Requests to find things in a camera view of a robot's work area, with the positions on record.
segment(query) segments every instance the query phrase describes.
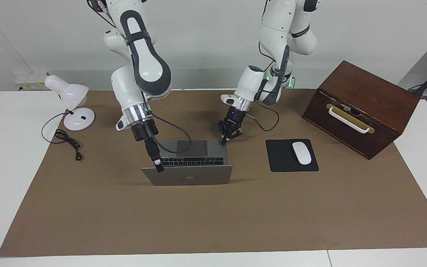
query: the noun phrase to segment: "box handle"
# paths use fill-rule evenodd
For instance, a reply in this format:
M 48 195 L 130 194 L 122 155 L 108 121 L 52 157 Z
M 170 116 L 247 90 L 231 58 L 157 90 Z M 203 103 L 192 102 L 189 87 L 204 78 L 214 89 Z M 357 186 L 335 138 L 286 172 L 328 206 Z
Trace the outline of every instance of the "box handle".
M 366 134 L 366 133 L 374 133 L 375 129 L 372 127 L 366 125 L 365 123 L 361 122 L 360 120 L 357 120 L 356 118 L 352 117 L 351 115 L 347 114 L 346 112 L 339 110 L 335 106 L 331 104 L 327 104 L 326 108 L 329 110 L 329 114 L 336 118 L 337 120 L 340 120 L 341 122 L 345 123 L 346 125 L 350 126 L 352 129 L 356 130 L 359 133 Z

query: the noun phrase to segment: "table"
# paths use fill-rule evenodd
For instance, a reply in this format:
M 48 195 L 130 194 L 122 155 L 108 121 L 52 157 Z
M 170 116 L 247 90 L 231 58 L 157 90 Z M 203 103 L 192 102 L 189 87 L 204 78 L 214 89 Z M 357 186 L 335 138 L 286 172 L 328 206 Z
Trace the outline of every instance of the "table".
M 0 92 L 0 245 L 6 231 L 34 177 L 48 147 L 40 137 L 40 127 L 52 115 L 64 110 L 53 92 Z M 53 132 L 59 121 L 48 125 L 47 132 Z M 405 133 L 396 142 L 410 171 L 427 197 L 427 103 L 421 101 Z M 1 265 L 86 265 L 93 262 L 113 262 L 119 265 L 133 265 L 150 262 L 151 266 L 166 264 L 185 265 L 202 261 L 227 266 L 238 262 L 250 262 L 251 266 L 262 266 L 266 262 L 288 266 L 346 266 L 353 260 L 377 266 L 403 266 L 406 259 L 425 260 L 427 248 L 405 250 L 346 250 L 346 251 L 296 251 L 273 253 L 223 253 L 161 256 L 83 256 L 83 257 L 39 257 L 25 259 L 0 259 Z

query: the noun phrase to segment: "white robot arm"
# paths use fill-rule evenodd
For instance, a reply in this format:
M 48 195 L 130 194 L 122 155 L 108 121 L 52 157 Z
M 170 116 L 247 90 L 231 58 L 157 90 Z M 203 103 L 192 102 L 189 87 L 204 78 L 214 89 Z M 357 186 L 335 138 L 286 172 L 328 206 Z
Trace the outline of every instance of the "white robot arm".
M 158 172 L 164 170 L 154 139 L 158 129 L 149 99 L 164 98 L 171 90 L 171 70 L 155 51 L 143 3 L 147 0 L 87 0 L 96 12 L 104 12 L 116 29 L 105 33 L 105 44 L 123 56 L 126 66 L 112 74 L 112 87 L 122 108 L 117 130 L 130 128 L 136 141 L 144 141 L 148 155 Z
M 322 0 L 269 0 L 261 18 L 259 44 L 271 55 L 271 67 L 263 70 L 248 66 L 232 95 L 222 95 L 230 105 L 227 116 L 219 121 L 222 143 L 243 134 L 241 126 L 254 100 L 266 105 L 278 102 L 281 89 L 291 78 L 294 54 L 308 55 L 317 45 L 310 30 L 309 15 Z

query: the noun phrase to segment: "white computer mouse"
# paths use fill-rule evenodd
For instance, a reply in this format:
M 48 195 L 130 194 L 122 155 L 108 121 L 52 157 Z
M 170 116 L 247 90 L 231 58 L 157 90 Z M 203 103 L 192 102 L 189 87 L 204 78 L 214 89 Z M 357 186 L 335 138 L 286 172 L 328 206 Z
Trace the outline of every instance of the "white computer mouse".
M 303 142 L 294 142 L 293 150 L 300 164 L 307 165 L 312 161 L 311 154 Z

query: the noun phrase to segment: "white desk lamp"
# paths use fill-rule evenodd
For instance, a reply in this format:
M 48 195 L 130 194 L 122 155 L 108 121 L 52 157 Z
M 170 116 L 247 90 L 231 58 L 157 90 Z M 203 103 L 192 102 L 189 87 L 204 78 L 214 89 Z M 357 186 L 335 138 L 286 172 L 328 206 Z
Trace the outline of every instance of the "white desk lamp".
M 95 120 L 95 112 L 89 108 L 76 108 L 87 102 L 88 87 L 69 84 L 58 76 L 51 75 L 46 78 L 46 86 L 56 92 L 69 114 L 64 119 L 65 127 L 70 131 L 81 131 L 88 128 Z

